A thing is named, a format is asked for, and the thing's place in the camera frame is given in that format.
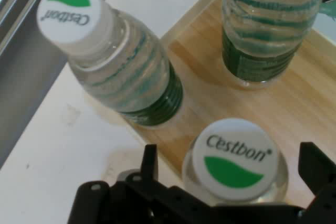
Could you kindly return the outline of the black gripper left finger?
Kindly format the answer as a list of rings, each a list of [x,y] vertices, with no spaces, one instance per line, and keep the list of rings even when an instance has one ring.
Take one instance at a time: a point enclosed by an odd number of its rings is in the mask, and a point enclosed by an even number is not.
[[[155,144],[146,145],[139,169],[109,186],[104,181],[82,184],[69,223],[206,223],[209,207],[177,186],[158,181]]]

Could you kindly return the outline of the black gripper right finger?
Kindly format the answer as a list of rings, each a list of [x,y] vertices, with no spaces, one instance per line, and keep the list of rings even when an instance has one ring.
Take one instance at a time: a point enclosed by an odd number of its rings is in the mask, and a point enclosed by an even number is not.
[[[314,194],[299,223],[335,223],[335,163],[313,142],[302,142],[298,173]]]

